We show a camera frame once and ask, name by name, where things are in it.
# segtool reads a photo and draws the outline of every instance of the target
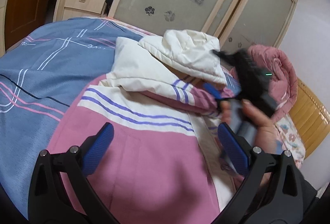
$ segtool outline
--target finger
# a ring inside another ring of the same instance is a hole
[[[222,111],[230,109],[230,102],[229,101],[221,101],[220,103]]]
[[[230,124],[230,102],[229,101],[222,101],[220,103],[221,109],[222,109],[222,122],[225,122],[226,124]]]
[[[250,119],[252,122],[259,127],[269,127],[273,125],[272,120],[267,117],[261,110],[253,106],[252,103],[246,99],[242,101],[243,113]]]

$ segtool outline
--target white wall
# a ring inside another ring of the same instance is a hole
[[[298,0],[280,45],[296,70],[330,110],[330,0]],[[330,134],[304,161],[301,172],[314,188],[330,181]]]

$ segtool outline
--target cabinet drawer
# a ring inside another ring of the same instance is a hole
[[[105,0],[65,0],[65,7],[101,14]]]
[[[101,14],[65,7],[62,20],[67,20],[73,17],[83,17],[83,16],[101,17]]]

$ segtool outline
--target pink blanket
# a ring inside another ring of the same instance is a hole
[[[249,47],[248,53],[259,67],[265,67],[273,74],[269,85],[269,94],[278,104],[272,117],[273,122],[277,122],[290,111],[297,100],[296,72],[286,54],[277,48],[253,45]],[[234,68],[230,74],[237,79]]]

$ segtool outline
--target blue bedsheet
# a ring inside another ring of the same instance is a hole
[[[38,28],[0,58],[8,77],[0,76],[0,183],[25,217],[38,153],[84,86],[111,70],[117,37],[141,39],[107,20],[73,18]]]

